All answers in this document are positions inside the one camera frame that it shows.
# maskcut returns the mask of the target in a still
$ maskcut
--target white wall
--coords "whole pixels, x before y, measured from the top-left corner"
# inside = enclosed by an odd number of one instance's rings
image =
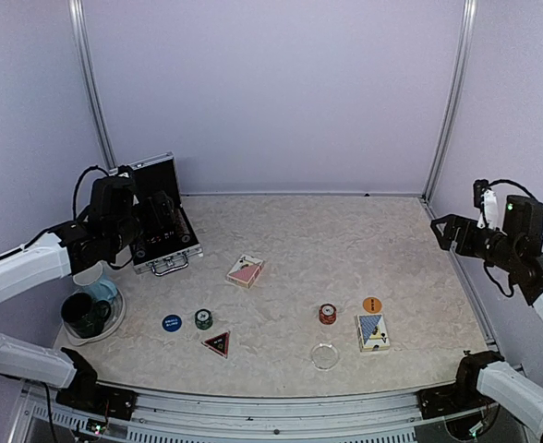
[[[0,1],[0,253],[68,220],[78,175],[100,161],[67,1]],[[1,304],[0,331],[51,345],[69,289],[49,283]],[[0,442],[19,387],[0,377]]]
[[[84,2],[115,154],[182,191],[420,194],[463,0]]]
[[[511,178],[543,201],[543,1],[479,2],[463,97],[433,207],[478,216],[477,178]],[[498,196],[520,191],[504,186]],[[543,386],[543,324],[520,294],[505,299],[464,259],[503,354]],[[496,274],[505,283],[502,272]]]

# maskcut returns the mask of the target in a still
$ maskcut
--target mug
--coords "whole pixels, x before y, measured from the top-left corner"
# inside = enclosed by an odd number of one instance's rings
[[[60,310],[62,319],[81,339],[90,339],[101,334],[111,313],[109,302],[95,301],[88,293],[73,293]]]
[[[101,262],[79,272],[72,280],[83,293],[88,293],[95,300],[111,302],[117,295],[115,283],[107,278]]]

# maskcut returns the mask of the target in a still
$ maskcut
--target blue disc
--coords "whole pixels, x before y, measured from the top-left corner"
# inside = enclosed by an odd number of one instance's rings
[[[181,318],[179,316],[167,316],[163,319],[163,329],[168,332],[175,332],[181,328]]]

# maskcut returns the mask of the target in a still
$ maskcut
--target dark green mug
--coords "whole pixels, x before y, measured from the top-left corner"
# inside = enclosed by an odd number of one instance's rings
[[[73,293],[62,304],[60,311],[62,319],[81,339],[101,334],[111,313],[109,302],[97,302],[87,293]]]

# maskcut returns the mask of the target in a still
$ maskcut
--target green poker chip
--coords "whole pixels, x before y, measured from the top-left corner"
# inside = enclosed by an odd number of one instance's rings
[[[196,313],[196,326],[198,329],[206,330],[212,326],[212,312],[208,309],[201,309]]]

